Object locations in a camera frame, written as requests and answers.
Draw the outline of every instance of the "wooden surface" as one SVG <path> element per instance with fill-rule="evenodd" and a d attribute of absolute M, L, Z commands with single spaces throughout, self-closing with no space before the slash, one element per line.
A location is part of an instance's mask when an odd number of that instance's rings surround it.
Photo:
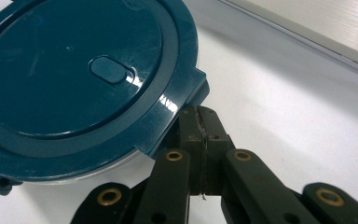
<path fill-rule="evenodd" d="M 358 0 L 228 0 L 358 63 Z"/>

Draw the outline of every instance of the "white table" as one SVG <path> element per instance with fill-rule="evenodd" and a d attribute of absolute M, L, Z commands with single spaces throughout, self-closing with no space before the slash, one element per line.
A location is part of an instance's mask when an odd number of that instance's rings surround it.
<path fill-rule="evenodd" d="M 238 148 L 255 152 L 289 188 L 326 182 L 358 200 L 358 71 L 217 0 L 185 0 L 199 31 L 198 68 Z M 25 183 L 0 196 L 0 223 L 69 223 L 95 187 L 135 185 L 139 156 L 74 184 Z M 192 197 L 190 223 L 225 223 L 217 197 Z"/>

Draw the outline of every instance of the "brass ring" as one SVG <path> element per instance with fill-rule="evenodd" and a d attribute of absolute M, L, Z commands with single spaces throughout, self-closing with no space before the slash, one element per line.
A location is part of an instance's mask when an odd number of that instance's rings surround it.
<path fill-rule="evenodd" d="M 165 155 L 165 158 L 169 161 L 179 161 L 183 158 L 183 154 L 179 151 L 170 151 Z"/>
<path fill-rule="evenodd" d="M 113 193 L 115 196 L 113 198 L 105 198 L 106 194 L 108 193 Z M 117 203 L 118 201 L 120 201 L 121 199 L 121 191 L 119 189 L 106 189 L 104 191 L 102 191 L 99 195 L 98 195 L 98 204 L 103 205 L 103 206 L 109 206 L 112 204 Z"/>
<path fill-rule="evenodd" d="M 330 194 L 335 199 L 326 198 L 324 194 Z M 330 204 L 332 206 L 340 207 L 344 205 L 344 199 L 330 189 L 317 189 L 316 196 L 318 196 L 319 200 L 321 200 L 322 202 Z"/>
<path fill-rule="evenodd" d="M 252 156 L 251 154 L 244 151 L 236 151 L 235 158 L 237 158 L 240 161 L 249 161 L 252 158 Z"/>

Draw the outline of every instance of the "round blue lid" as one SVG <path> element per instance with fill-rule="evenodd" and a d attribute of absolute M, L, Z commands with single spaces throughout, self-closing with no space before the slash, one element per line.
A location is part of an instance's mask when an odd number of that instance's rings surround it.
<path fill-rule="evenodd" d="M 16 0 L 0 12 L 0 192 L 152 156 L 207 95 L 180 0 Z"/>

